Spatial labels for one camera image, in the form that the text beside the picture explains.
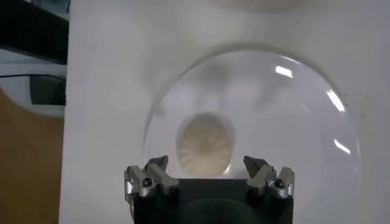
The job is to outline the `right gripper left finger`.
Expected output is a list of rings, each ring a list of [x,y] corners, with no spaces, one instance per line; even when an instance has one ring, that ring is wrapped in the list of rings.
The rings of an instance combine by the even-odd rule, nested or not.
[[[124,171],[125,201],[130,203],[136,196],[148,198],[158,190],[163,195],[178,197],[179,180],[165,172],[168,161],[169,158],[165,155],[150,159],[143,169],[129,166]]]

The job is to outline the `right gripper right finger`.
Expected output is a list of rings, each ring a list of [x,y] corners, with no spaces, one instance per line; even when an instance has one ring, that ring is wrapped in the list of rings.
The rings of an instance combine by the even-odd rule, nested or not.
[[[261,196],[266,191],[277,199],[286,199],[294,196],[295,173],[290,167],[282,167],[277,172],[264,159],[245,156],[243,159],[250,178],[247,185],[255,189],[256,195]]]

